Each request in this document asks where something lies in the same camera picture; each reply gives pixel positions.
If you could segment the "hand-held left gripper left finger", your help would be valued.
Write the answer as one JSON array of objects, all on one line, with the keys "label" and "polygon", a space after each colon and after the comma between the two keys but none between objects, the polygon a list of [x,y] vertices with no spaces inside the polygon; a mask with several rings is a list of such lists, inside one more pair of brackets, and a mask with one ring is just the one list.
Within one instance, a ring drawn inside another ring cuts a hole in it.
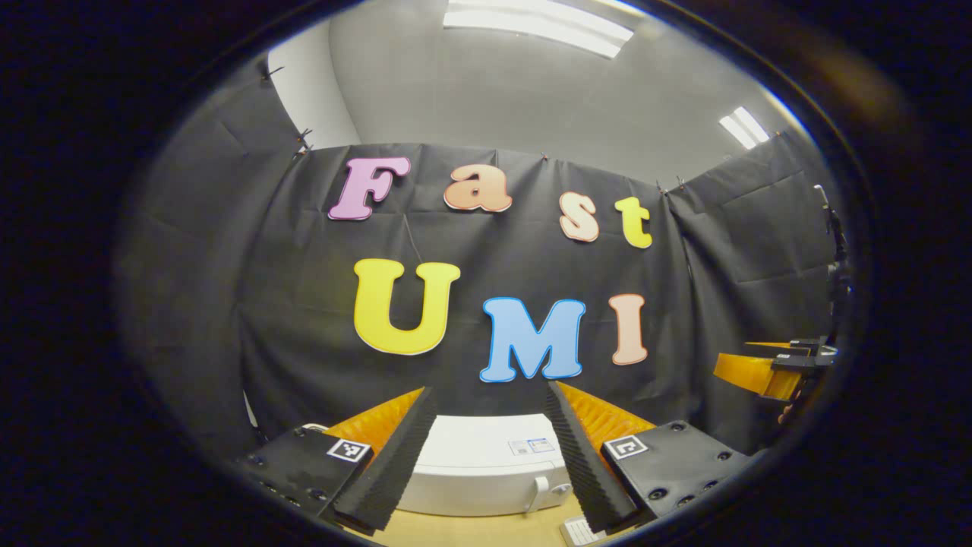
[{"label": "hand-held left gripper left finger", "polygon": [[337,425],[282,433],[239,470],[292,511],[371,536],[390,522],[436,418],[431,388],[413,389]]}]

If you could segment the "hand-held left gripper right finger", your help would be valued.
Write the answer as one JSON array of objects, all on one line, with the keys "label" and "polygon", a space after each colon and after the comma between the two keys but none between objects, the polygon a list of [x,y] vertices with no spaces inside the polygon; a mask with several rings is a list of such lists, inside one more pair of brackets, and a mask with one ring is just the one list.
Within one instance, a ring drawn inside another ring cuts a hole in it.
[{"label": "hand-held left gripper right finger", "polygon": [[614,534],[704,501],[763,458],[685,420],[653,425],[565,382],[546,384],[544,415],[595,533]]}]

